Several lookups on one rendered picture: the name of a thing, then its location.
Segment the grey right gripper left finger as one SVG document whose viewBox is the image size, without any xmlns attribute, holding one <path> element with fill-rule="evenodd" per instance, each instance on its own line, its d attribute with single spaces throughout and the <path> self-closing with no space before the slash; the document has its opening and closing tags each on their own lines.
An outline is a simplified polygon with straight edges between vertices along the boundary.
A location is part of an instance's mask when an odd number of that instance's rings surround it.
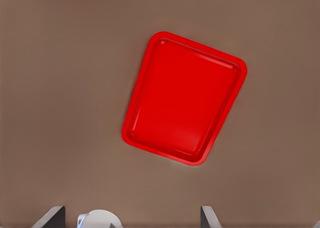
<svg viewBox="0 0 320 228">
<path fill-rule="evenodd" d="M 31 228 L 66 228 L 65 206 L 52 207 Z"/>
</svg>

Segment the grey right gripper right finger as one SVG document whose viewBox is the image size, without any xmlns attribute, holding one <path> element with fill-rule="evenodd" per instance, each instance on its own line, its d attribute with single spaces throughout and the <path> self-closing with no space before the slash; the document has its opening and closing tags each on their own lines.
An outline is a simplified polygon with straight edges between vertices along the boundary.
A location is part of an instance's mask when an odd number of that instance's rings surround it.
<svg viewBox="0 0 320 228">
<path fill-rule="evenodd" d="M 211 206 L 203 205 L 200 207 L 200 228 L 222 228 Z"/>
</svg>

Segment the white cup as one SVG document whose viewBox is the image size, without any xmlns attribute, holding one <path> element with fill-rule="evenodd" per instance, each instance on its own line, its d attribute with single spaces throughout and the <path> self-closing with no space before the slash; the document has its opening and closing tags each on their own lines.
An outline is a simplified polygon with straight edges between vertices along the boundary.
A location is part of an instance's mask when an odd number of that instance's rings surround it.
<svg viewBox="0 0 320 228">
<path fill-rule="evenodd" d="M 124 228 L 120 219 L 110 211 L 97 209 L 80 214 L 77 228 Z"/>
</svg>

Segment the red plastic tray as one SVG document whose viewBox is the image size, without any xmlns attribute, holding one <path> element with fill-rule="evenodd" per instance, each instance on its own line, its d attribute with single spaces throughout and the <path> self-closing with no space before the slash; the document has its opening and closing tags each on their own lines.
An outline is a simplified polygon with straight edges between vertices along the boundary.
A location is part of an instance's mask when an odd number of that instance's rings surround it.
<svg viewBox="0 0 320 228">
<path fill-rule="evenodd" d="M 236 56 L 173 33 L 155 33 L 124 119 L 124 142 L 186 165 L 201 165 L 247 72 Z"/>
</svg>

